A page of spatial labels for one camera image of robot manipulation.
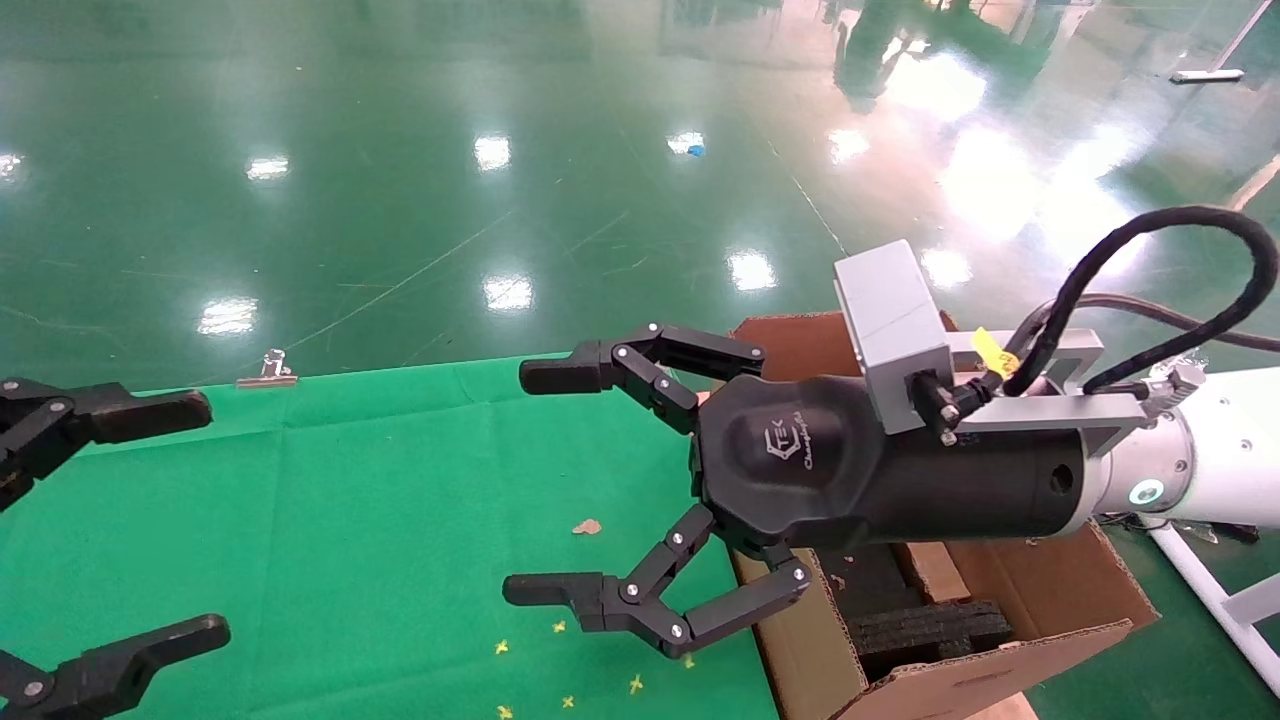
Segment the green floor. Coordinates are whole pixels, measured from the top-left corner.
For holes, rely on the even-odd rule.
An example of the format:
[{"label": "green floor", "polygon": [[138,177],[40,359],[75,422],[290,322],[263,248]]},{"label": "green floor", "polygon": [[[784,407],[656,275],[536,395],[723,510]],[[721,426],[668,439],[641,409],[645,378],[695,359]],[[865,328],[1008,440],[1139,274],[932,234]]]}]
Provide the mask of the green floor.
[{"label": "green floor", "polygon": [[[1280,232],[1280,8],[1242,83],[1196,88],[1165,78],[1256,0],[943,5],[0,4],[0,364],[157,388],[269,347],[317,375],[724,329],[832,309],[831,263],[902,237],[959,323],[1001,327],[1142,209]],[[1170,234],[1096,287],[1207,316],[1248,272]],[[1162,337],[1079,322],[1112,355]],[[1280,305],[1248,327],[1280,334]],[[1206,555],[1235,589],[1280,568],[1271,541]],[[1147,541],[1117,543],[1166,618],[1036,691],[1042,717],[1280,712]]]}]

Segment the cardboard flap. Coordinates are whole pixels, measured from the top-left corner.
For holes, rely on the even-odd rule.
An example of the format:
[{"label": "cardboard flap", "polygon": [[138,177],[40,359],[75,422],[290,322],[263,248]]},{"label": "cardboard flap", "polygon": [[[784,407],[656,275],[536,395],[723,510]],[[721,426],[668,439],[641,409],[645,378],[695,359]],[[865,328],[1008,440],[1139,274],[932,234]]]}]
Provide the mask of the cardboard flap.
[{"label": "cardboard flap", "polygon": [[969,600],[969,587],[941,542],[908,542],[893,546],[897,564],[910,573],[911,583],[929,602]]},{"label": "cardboard flap", "polygon": [[991,652],[908,665],[850,702],[858,717],[963,720],[1124,639],[1128,620]]},{"label": "cardboard flap", "polygon": [[[955,332],[951,315],[940,313],[942,327]],[[815,375],[861,375],[854,343],[841,313],[748,318],[730,333],[764,348],[767,380],[804,380]]]},{"label": "cardboard flap", "polygon": [[[796,550],[810,577],[822,578],[812,550]],[[740,583],[749,583],[769,570],[763,562],[733,552]],[[832,717],[849,698],[867,687],[849,630],[823,587],[809,588],[795,605],[765,618],[755,626],[769,676],[783,717]]]},{"label": "cardboard flap", "polygon": [[1129,568],[1093,523],[1066,537],[948,542],[974,597],[995,600],[1018,639],[1160,619]]}]

